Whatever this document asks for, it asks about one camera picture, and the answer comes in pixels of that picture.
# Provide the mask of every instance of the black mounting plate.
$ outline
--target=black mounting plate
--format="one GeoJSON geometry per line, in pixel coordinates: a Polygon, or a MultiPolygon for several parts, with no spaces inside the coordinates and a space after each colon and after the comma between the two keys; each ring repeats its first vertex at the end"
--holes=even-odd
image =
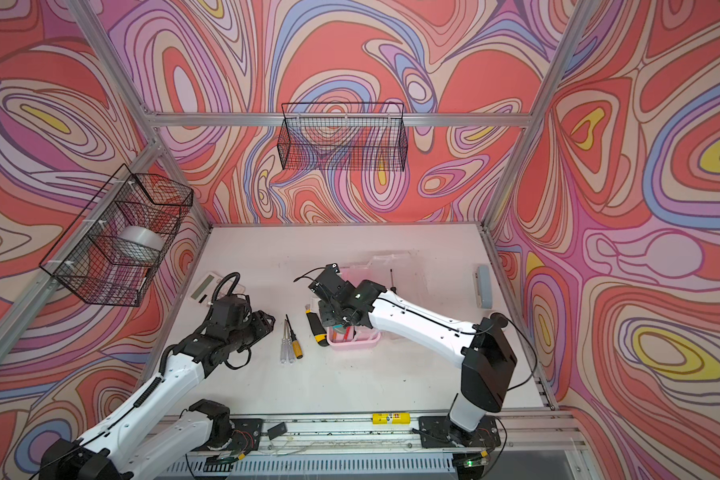
{"type": "MultiPolygon", "coordinates": [[[[259,449],[259,440],[262,436],[262,427],[264,420],[261,418],[230,418],[234,425],[232,430],[240,430],[250,434],[250,437],[241,433],[232,434],[232,443],[224,448],[224,451],[231,452],[252,452],[259,449]],[[253,438],[253,447],[251,447],[251,438],[253,438]]],[[[195,448],[196,452],[211,452],[208,447],[202,446],[195,448]]]]}
{"type": "MultiPolygon", "coordinates": [[[[422,439],[422,447],[424,448],[453,448],[450,442],[439,442],[435,438],[445,440],[448,437],[448,418],[447,417],[419,417],[418,429],[427,435],[420,435],[422,439]]],[[[467,442],[469,445],[465,447],[483,447],[489,452],[501,445],[501,438],[496,427],[496,418],[485,416],[478,424],[478,429],[474,431],[472,438],[467,442]]]]}

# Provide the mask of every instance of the pink object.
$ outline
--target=pink object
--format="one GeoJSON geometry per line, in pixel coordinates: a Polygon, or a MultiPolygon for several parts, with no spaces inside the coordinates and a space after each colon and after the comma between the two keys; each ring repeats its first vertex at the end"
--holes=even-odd
{"type": "Polygon", "coordinates": [[[335,350],[362,350],[373,348],[382,339],[382,332],[376,329],[359,326],[356,335],[352,334],[354,331],[354,326],[348,326],[346,334],[341,334],[331,326],[326,336],[328,344],[335,350]]]}

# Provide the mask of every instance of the pink tray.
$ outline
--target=pink tray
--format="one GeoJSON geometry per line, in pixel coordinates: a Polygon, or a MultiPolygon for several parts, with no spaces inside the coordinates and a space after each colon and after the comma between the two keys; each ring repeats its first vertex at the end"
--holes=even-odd
{"type": "Polygon", "coordinates": [[[347,327],[349,334],[347,340],[344,341],[344,334],[329,327],[326,338],[328,344],[336,350],[361,350],[373,348],[379,340],[382,339],[382,332],[376,329],[369,329],[364,326],[357,327],[357,335],[352,333],[355,331],[354,326],[347,327]]]}

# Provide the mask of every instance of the white tabletop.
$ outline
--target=white tabletop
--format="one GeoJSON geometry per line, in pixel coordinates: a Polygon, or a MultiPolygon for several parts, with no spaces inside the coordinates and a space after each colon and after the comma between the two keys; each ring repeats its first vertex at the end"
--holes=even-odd
{"type": "MultiPolygon", "coordinates": [[[[492,269],[494,308],[478,308],[474,273],[490,261],[475,225],[217,227],[190,285],[209,271],[221,276],[240,272],[252,308],[277,318],[275,331],[252,348],[248,366],[236,371],[217,367],[169,414],[201,398],[224,403],[236,415],[447,410],[459,390],[460,371],[431,350],[407,339],[382,338],[371,350],[337,352],[318,346],[309,329],[304,313],[312,294],[309,282],[293,283],[294,278],[317,266],[365,262],[391,251],[411,251],[422,262],[428,290],[423,307],[471,322],[492,311],[509,314],[492,269]],[[292,365],[279,362],[286,314],[304,351],[292,365]]],[[[187,297],[167,344],[190,334],[206,312],[187,297]]],[[[530,369],[513,327],[504,333],[518,357],[515,385],[530,369]]],[[[233,365],[244,361],[245,354],[230,357],[233,365]]],[[[534,382],[504,400],[504,408],[542,406],[534,382]]]]}

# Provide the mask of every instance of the black wire mesh basket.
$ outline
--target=black wire mesh basket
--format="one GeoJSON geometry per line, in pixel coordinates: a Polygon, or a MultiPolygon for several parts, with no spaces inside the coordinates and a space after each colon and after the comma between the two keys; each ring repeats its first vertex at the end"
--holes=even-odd
{"type": "Polygon", "coordinates": [[[139,306],[193,199],[191,188],[171,179],[131,173],[55,270],[44,264],[48,255],[40,268],[83,302],[139,306]]]}
{"type": "Polygon", "coordinates": [[[408,134],[399,102],[282,104],[284,170],[404,171],[408,134]]]}

